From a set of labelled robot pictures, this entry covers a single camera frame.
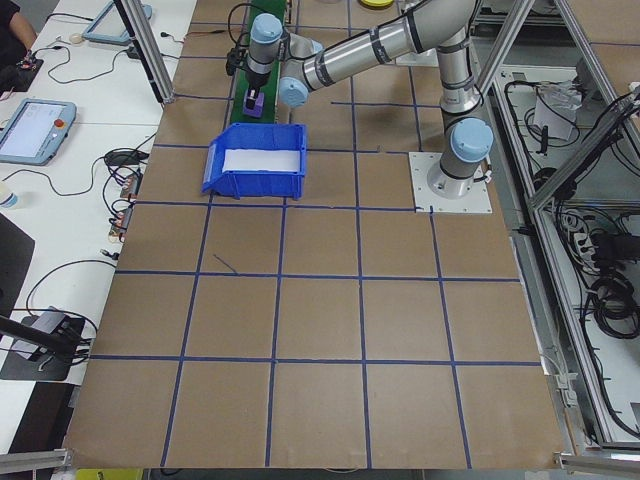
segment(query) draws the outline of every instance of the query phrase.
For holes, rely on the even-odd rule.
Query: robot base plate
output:
[[[485,182],[474,183],[467,195],[459,200],[448,200],[434,193],[427,183],[427,174],[432,165],[440,161],[441,153],[410,152],[411,182],[413,183],[413,199],[417,212],[429,213],[466,213],[490,214],[491,201]],[[476,177],[482,176],[478,167]]]

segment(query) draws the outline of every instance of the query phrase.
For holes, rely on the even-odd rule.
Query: white container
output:
[[[18,196],[6,183],[0,180],[0,208],[13,208],[18,203]]]

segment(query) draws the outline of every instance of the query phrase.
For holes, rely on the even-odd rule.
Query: blue plastic bin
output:
[[[300,154],[295,172],[227,170],[223,172],[228,150],[287,150]],[[302,196],[307,171],[307,128],[305,125],[234,123],[209,146],[202,192],[212,190],[219,195],[241,197]]]

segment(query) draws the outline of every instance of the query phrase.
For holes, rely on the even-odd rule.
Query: cardboard surface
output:
[[[190,31],[235,3],[200,0]],[[299,5],[299,33],[329,43],[393,13]],[[292,112],[301,200],[202,196],[232,102],[223,43],[186,39],[66,441],[77,463],[551,466],[560,436],[495,192],[492,215],[414,212],[402,152],[442,148],[437,71],[386,66]]]
[[[590,43],[638,44],[638,5],[629,0],[568,0]]]

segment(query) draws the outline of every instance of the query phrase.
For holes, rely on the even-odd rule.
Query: white table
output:
[[[179,56],[182,45],[170,38],[163,38],[166,31],[181,38],[188,30],[195,0],[145,0],[153,7],[151,26],[160,47],[168,55]],[[55,12],[72,13],[87,17],[97,15],[105,0],[61,0]],[[52,17],[45,25],[34,45],[34,50],[50,45],[58,37],[67,40],[69,35],[82,32],[87,22],[66,17]],[[89,77],[108,70],[115,53],[123,47],[84,42],[65,45],[71,51],[71,63],[54,72],[59,79]],[[149,138],[157,130],[162,108],[156,102],[139,61],[121,54],[116,60],[115,71],[96,80],[59,85],[47,76],[47,71],[66,59],[64,50],[42,51],[38,54],[45,64],[28,92],[16,93],[0,102],[0,121],[11,117],[24,98],[69,101],[78,108],[77,118],[69,137],[57,155],[46,166],[25,167],[0,164],[0,178],[20,169],[29,168],[46,173],[56,188],[62,192],[75,192],[88,187],[91,164],[111,149],[133,148]],[[173,77],[177,61],[166,59],[169,74]],[[149,151],[152,142],[142,148]],[[76,197],[58,197],[50,189],[44,177],[20,173],[8,180],[8,185],[20,197],[18,208],[2,210],[36,241],[34,257],[16,307],[24,307],[26,295],[47,272],[74,260],[99,259],[100,249],[119,251],[120,245],[108,239],[108,213],[102,187],[108,172],[102,162],[95,168],[95,185],[87,194]],[[107,197],[118,197],[120,187],[111,182]],[[38,288],[31,305],[47,308],[54,305],[82,313],[99,325],[102,310],[109,292],[113,269],[102,264],[86,263],[62,269]],[[19,320],[24,312],[16,312]],[[92,337],[92,327],[85,326],[83,336]],[[8,348],[11,339],[0,341],[0,347]],[[0,364],[5,352],[0,352]],[[85,366],[73,367],[68,383],[81,384]],[[25,411],[35,382],[0,380],[0,454],[7,453],[16,429]]]

